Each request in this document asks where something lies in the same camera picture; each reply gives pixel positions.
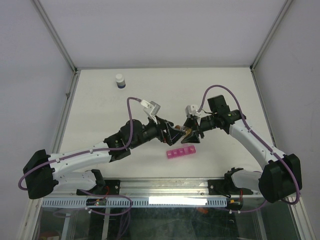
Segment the clear bottle yellow capsules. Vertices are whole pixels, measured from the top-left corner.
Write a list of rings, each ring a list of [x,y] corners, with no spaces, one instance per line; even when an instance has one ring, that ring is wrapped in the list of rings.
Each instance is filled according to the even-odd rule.
[[[184,134],[185,134],[185,135],[188,135],[188,134],[190,134],[190,133],[192,132],[192,129],[191,129],[191,128],[186,127],[186,126],[184,126],[184,125],[176,125],[174,128],[175,128],[175,129],[178,129],[178,130],[181,130],[181,131],[184,131]]]

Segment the pink weekly pill organizer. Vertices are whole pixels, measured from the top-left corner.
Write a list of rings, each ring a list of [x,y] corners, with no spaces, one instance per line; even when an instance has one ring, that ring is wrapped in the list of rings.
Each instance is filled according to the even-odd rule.
[[[183,144],[179,147],[169,149],[166,151],[166,157],[168,160],[193,155],[197,152],[195,145]]]

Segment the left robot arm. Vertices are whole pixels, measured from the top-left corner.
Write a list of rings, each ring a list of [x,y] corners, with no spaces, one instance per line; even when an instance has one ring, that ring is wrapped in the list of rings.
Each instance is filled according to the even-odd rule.
[[[44,149],[36,151],[24,166],[18,187],[27,191],[31,200],[54,191],[85,190],[97,195],[105,188],[101,172],[97,169],[79,172],[80,169],[126,158],[132,149],[153,139],[172,146],[185,134],[182,126],[175,127],[160,117],[149,119],[146,125],[132,119],[117,133],[83,150],[51,154]]]

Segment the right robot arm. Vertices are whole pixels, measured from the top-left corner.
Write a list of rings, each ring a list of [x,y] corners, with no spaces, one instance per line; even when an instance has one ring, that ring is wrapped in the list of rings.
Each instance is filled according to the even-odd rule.
[[[208,99],[210,113],[202,117],[197,105],[185,108],[186,136],[182,143],[199,143],[206,131],[220,129],[232,136],[254,157],[261,171],[233,167],[224,174],[223,184],[216,190],[227,197],[240,189],[257,191],[270,203],[300,195],[302,174],[300,159],[269,145],[246,122],[240,110],[230,110],[223,95]]]

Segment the white capped pill bottle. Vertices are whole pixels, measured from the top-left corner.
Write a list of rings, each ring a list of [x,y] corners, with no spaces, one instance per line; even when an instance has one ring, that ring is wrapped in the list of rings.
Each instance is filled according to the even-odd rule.
[[[119,89],[123,89],[126,87],[126,82],[125,82],[125,78],[122,74],[118,73],[116,76],[115,76],[115,81],[116,81],[116,84],[117,84],[117,87]]]

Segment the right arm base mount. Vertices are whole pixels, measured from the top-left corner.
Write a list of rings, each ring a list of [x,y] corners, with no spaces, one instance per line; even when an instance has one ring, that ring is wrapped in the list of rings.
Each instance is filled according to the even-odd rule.
[[[207,181],[208,194],[226,197],[225,210],[231,213],[243,213],[243,197],[260,192],[259,179],[261,175],[262,173],[259,171],[247,171],[241,167],[233,167],[224,174],[223,178]]]

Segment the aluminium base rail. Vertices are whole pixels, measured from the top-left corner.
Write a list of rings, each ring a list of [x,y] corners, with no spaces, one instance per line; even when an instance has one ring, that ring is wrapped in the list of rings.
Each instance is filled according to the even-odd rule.
[[[226,186],[223,178],[105,178],[110,194],[142,197],[211,197],[221,196]]]

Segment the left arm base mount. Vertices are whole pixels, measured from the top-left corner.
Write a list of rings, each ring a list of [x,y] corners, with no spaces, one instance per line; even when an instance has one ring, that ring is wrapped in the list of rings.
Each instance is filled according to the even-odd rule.
[[[78,187],[76,194],[78,196],[89,195],[82,190],[85,190],[94,195],[119,195],[120,194],[120,183],[119,179],[104,179],[102,173],[98,169],[92,169],[85,171],[86,174],[93,175],[94,185],[92,187]]]

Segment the right aluminium frame post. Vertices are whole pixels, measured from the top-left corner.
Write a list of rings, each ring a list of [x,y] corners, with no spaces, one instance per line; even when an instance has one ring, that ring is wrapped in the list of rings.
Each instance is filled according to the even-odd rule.
[[[280,24],[285,19],[288,11],[290,10],[292,4],[294,3],[294,0],[285,0],[279,13],[277,14],[275,20],[273,21],[265,39],[262,42],[262,45],[260,46],[252,64],[250,65],[250,71],[254,72],[255,68],[257,67],[258,63],[260,62],[261,58],[263,57],[265,51],[267,50],[268,46],[270,45],[273,37],[275,36],[278,28],[280,27]]]

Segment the aluminium frame post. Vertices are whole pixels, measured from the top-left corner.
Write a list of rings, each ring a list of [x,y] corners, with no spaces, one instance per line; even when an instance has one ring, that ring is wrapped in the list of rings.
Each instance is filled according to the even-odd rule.
[[[294,3],[294,0],[285,0],[279,13],[277,14],[275,20],[273,21],[265,39],[262,42],[262,45],[260,46],[252,64],[250,65],[250,71],[254,72],[255,68],[257,67],[258,63],[260,62],[261,58],[263,57],[265,51],[267,50],[268,46],[270,45],[273,37],[275,36],[278,28],[280,27],[280,24],[285,19],[288,11],[290,10],[292,4]]]
[[[30,1],[37,11],[41,21],[43,22],[45,28],[47,29],[51,39],[55,43],[57,49],[61,53],[63,59],[67,63],[68,67],[71,69],[73,74],[76,74],[78,71],[77,66],[75,65],[74,61],[72,60],[70,54],[67,51],[67,48],[65,47],[62,39],[60,38],[53,22],[51,21],[47,11],[45,10],[43,4],[40,0],[31,0]]]

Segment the left aluminium frame post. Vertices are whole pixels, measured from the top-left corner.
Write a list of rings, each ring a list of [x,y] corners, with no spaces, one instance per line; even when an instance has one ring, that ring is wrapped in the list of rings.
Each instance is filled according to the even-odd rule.
[[[75,65],[74,61],[72,60],[70,54],[67,51],[67,48],[65,47],[62,39],[60,38],[53,22],[51,21],[47,11],[45,10],[43,4],[40,0],[31,0],[30,1],[37,11],[41,21],[43,22],[45,28],[47,29],[51,39],[55,43],[57,49],[61,53],[63,59],[67,63],[68,67],[71,69],[73,74],[76,74],[78,71],[77,66]]]

